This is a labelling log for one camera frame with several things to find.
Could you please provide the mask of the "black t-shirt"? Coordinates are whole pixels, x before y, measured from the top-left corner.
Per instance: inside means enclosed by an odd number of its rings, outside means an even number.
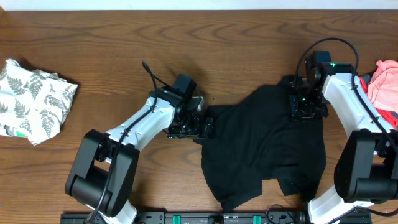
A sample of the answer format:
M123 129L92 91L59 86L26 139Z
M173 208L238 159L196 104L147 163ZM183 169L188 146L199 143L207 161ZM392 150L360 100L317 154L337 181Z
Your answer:
M315 198L326 167L323 122L290 117L292 76L263 85L236 105L211 105L213 137L198 139L201 168L225 212L262 195L262 181L276 179L285 196Z

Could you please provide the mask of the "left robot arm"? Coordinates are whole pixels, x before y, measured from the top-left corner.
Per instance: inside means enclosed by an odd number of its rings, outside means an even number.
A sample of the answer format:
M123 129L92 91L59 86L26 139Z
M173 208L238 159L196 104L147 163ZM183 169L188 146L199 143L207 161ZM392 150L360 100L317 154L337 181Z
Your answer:
M170 139L206 139L210 118L201 114L204 99L192 91L159 88L123 124L82 139L65 184L65 193L92 209L89 214L62 215L62 223L134 223L137 209L129 197L139 154L162 131Z

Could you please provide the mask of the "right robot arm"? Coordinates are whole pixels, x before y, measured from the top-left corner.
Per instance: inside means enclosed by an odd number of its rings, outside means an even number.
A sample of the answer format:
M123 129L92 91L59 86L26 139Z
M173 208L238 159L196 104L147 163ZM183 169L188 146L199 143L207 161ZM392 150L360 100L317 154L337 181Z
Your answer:
M319 120L332 105L348 136L334 170L334 184L309 201L307 223L342 223L371 205L397 199L397 131L366 99L356 67L349 63L305 61L306 78L294 80L293 119Z

